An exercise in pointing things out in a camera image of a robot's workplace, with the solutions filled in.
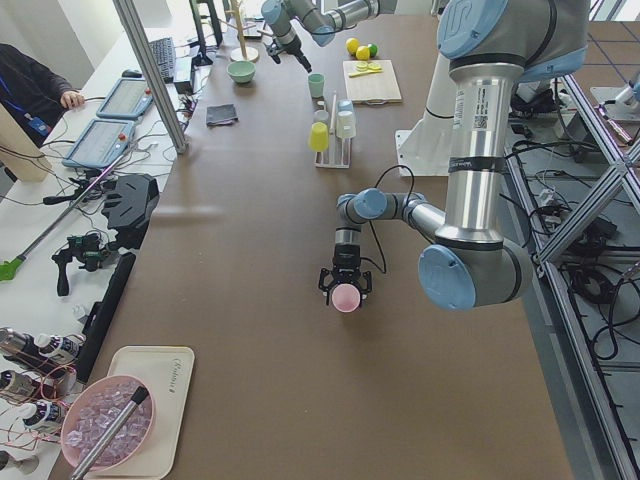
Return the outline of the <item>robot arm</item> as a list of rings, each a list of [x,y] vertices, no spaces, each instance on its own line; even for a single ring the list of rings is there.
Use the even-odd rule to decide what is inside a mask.
[[[302,43],[292,22],[298,21],[320,47],[330,43],[335,34],[353,28],[359,22],[381,14],[441,13],[447,1],[339,1],[334,9],[322,10],[321,1],[269,0],[261,7],[261,14],[271,29],[272,40],[265,45],[266,53],[280,64],[280,55],[294,56],[308,72],[312,67],[302,52]]]
[[[508,113],[516,84],[578,70],[586,56],[586,1],[452,1],[437,31],[439,52],[455,86],[446,206],[413,191],[369,188],[337,201],[333,266],[319,288],[341,312],[358,308],[372,290],[361,270],[364,224],[400,219],[429,244],[418,276],[429,299],[447,310],[509,302],[529,286],[524,248],[497,225]]]

